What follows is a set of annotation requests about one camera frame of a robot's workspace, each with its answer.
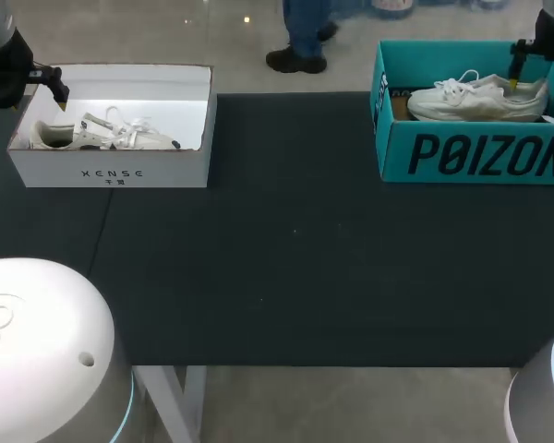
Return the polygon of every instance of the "black shoe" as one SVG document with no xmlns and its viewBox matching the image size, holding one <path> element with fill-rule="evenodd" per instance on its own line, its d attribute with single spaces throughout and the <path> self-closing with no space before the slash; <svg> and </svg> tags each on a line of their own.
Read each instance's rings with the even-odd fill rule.
<svg viewBox="0 0 554 443">
<path fill-rule="evenodd" d="M 295 53 L 294 48 L 287 46 L 281 51 L 268 53 L 267 65 L 278 72 L 290 73 L 302 71 L 308 74 L 319 74 L 326 69 L 326 58 L 300 57 Z"/>
<path fill-rule="evenodd" d="M 329 21 L 324 28 L 318 31 L 318 40 L 327 42 L 336 35 L 338 30 L 339 26 L 333 21 Z"/>
</svg>

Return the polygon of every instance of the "shoebox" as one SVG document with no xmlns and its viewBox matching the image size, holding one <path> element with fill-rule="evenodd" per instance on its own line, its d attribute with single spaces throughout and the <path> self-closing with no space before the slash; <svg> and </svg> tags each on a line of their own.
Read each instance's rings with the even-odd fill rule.
<svg viewBox="0 0 554 443">
<path fill-rule="evenodd" d="M 212 68 L 170 65 L 61 66 L 70 88 L 63 112 L 45 87 L 30 98 L 8 152 L 27 187 L 206 187 L 215 123 Z M 115 106 L 125 121 L 147 117 L 180 150 L 31 150 L 31 126 L 104 119 Z"/>
<path fill-rule="evenodd" d="M 511 42 L 394 42 L 379 44 L 370 96 L 379 173 L 386 182 L 554 185 L 554 125 L 511 122 L 413 121 L 414 90 L 460 78 L 508 78 Z M 529 56 L 522 82 L 547 78 L 554 117 L 554 64 Z"/>
</svg>

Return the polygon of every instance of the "dark table mat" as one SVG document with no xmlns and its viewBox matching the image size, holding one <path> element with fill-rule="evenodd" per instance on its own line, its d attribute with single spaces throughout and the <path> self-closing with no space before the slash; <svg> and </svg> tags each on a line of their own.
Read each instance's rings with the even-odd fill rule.
<svg viewBox="0 0 554 443">
<path fill-rule="evenodd" d="M 0 110 L 0 258 L 45 258 L 88 275 L 111 191 L 27 189 L 6 152 L 20 116 Z"/>
<path fill-rule="evenodd" d="M 387 185 L 367 93 L 223 95 L 210 187 L 115 190 L 91 278 L 134 365 L 521 365 L 554 187 Z"/>
</svg>

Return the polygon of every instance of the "person's leg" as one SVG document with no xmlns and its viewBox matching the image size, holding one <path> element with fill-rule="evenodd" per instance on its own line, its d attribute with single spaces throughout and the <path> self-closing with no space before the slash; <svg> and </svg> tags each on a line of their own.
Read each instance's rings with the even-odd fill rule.
<svg viewBox="0 0 554 443">
<path fill-rule="evenodd" d="M 289 42 L 300 57 L 322 57 L 318 32 L 328 21 L 325 18 L 328 3 L 327 0 L 289 0 L 285 26 Z"/>
<path fill-rule="evenodd" d="M 321 0 L 319 30 L 326 28 L 331 23 L 332 1 Z"/>
<path fill-rule="evenodd" d="M 303 71 L 308 74 L 318 74 L 326 69 L 319 30 L 328 23 L 330 1 L 283 0 L 283 20 L 290 45 L 268 53 L 267 65 L 279 72 Z"/>
<path fill-rule="evenodd" d="M 286 28 L 287 28 L 287 19 L 289 19 L 289 12 L 291 11 L 290 3 L 291 3 L 291 0 L 283 0 L 283 21 L 285 22 Z"/>
<path fill-rule="evenodd" d="M 339 30 L 336 23 L 331 20 L 332 1 L 324 0 L 322 3 L 322 9 L 320 10 L 320 29 L 318 31 L 318 40 L 321 42 L 327 42 L 330 40 Z"/>
</svg>

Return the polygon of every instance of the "white table frame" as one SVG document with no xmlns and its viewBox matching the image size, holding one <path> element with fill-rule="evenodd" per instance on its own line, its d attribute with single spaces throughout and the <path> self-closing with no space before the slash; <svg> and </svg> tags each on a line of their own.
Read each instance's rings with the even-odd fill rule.
<svg viewBox="0 0 554 443">
<path fill-rule="evenodd" d="M 200 443 L 206 366 L 188 366 L 181 388 L 174 366 L 134 366 L 172 443 Z"/>
</svg>

